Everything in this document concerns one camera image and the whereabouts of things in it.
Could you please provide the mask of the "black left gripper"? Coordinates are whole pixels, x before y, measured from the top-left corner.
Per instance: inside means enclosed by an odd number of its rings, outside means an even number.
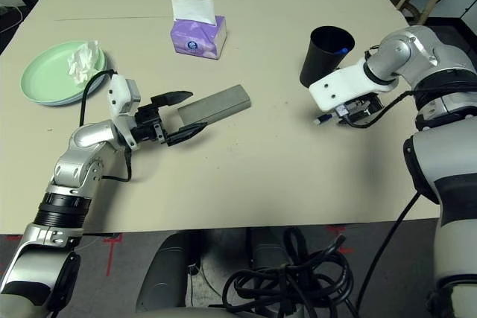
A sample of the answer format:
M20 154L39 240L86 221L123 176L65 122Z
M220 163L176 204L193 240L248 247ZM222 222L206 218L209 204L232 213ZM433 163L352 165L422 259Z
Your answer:
M187 141L200 133L206 126L206 122L198 122L181 127L175 133L169 133L165 139L165 130L159 115L159 106L173 106L193 96L189 91L166 92L151 97L151 104L137 109L134 119L136 126L131 130L137 143L144 141L158 141L166 143L169 147Z

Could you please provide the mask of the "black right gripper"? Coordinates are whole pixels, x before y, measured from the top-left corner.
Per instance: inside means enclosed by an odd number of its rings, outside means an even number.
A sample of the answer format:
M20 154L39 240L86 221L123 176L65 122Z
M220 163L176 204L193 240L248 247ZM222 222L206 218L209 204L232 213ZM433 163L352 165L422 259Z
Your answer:
M350 123L357 126L364 126L383 108L384 105L377 94L363 95L339 106L337 112L339 117L338 123L340 125L347 125L346 120L342 118L342 114L347 112Z

